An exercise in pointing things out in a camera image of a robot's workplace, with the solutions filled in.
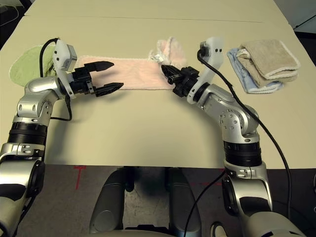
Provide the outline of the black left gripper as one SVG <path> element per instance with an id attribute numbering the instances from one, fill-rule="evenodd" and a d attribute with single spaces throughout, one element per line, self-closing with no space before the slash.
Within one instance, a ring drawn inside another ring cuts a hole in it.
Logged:
<path id="1" fill-rule="evenodd" d="M 70 87 L 73 93 L 95 94 L 95 96 L 104 96 L 119 90 L 121 87 L 123 87 L 123 83 L 112 82 L 96 89 L 92 84 L 92 77 L 90 74 L 91 72 L 104 71 L 112 66 L 114 66 L 114 63 L 112 62 L 97 61 L 85 63 L 84 67 L 75 68 L 75 71 L 71 73 L 73 81 L 70 83 Z"/>

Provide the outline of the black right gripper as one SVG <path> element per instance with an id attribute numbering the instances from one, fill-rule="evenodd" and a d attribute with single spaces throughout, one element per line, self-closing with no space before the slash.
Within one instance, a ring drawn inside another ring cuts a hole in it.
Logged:
<path id="1" fill-rule="evenodd" d="M 167 82 L 175 85 L 172 91 L 179 97 L 187 97 L 199 77 L 199 71 L 192 67 L 179 70 L 172 65 L 161 65 L 161 70 Z"/>

